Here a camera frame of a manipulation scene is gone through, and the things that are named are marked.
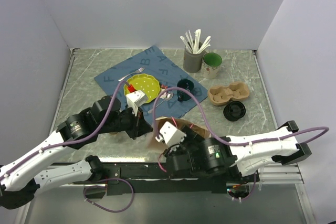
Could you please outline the kraft paper cakes bag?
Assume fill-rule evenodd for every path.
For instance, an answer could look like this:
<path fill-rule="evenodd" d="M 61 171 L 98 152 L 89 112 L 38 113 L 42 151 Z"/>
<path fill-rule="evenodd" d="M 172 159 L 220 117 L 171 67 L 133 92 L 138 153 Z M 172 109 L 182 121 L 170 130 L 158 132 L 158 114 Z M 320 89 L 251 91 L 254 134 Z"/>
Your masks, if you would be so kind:
<path fill-rule="evenodd" d="M 174 119 L 161 116 L 159 118 L 156 118 L 155 122 L 158 126 L 158 130 L 160 130 L 166 122 L 169 122 L 178 130 L 182 131 L 182 128 L 186 126 L 203 138 L 208 138 L 211 136 L 210 132 L 206 127 L 192 124 L 190 121 L 184 119 Z M 158 142 L 155 137 L 156 135 L 154 133 L 149 133 L 146 137 L 146 146 L 149 150 L 154 151 L 158 154 L 163 153 L 166 149 L 175 144 L 175 142 L 171 142 L 170 144 L 166 144 L 165 142 Z"/>

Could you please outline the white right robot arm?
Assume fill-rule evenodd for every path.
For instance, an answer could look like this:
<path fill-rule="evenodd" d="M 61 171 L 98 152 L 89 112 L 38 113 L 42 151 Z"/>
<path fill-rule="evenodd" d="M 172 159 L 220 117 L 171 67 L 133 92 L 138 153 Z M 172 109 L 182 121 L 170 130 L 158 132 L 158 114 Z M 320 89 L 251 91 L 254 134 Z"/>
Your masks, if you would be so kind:
<path fill-rule="evenodd" d="M 306 143 L 291 133 L 292 123 L 260 135 L 224 136 L 223 141 L 203 137 L 188 126 L 176 128 L 165 122 L 157 141 L 168 148 L 163 152 L 166 171 L 173 177 L 213 177 L 225 175 L 230 180 L 242 181 L 269 164 L 290 165 L 304 161 L 311 155 Z"/>

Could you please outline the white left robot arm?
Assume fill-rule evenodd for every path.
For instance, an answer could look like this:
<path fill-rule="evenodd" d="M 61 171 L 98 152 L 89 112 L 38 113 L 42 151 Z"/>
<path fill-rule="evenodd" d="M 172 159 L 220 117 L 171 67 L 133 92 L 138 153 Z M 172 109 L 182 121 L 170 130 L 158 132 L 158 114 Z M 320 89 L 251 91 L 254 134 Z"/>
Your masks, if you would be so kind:
<path fill-rule="evenodd" d="M 105 174 L 97 156 L 90 155 L 69 166 L 48 170 L 63 155 L 70 154 L 97 140 L 100 134 L 126 132 L 136 139 L 152 132 L 140 108 L 145 95 L 128 94 L 127 108 L 110 95 L 91 107 L 71 115 L 59 124 L 41 144 L 10 164 L 1 166 L 1 206 L 16 209 L 32 201 L 38 194 L 73 182 L 98 183 Z"/>

